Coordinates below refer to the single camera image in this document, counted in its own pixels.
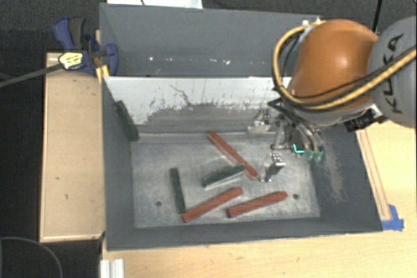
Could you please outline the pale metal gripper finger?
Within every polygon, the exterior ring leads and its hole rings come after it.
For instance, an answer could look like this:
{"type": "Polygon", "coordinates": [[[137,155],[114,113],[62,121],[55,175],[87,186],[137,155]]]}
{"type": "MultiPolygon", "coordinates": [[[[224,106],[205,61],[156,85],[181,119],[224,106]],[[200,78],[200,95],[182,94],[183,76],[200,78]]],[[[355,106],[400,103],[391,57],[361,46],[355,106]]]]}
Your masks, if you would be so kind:
{"type": "Polygon", "coordinates": [[[285,166],[286,163],[282,160],[282,155],[279,152],[268,153],[261,163],[259,181],[270,182],[272,177],[277,175],[285,166]]]}
{"type": "Polygon", "coordinates": [[[248,125],[248,133],[267,133],[271,129],[269,109],[260,109],[248,125]]]}

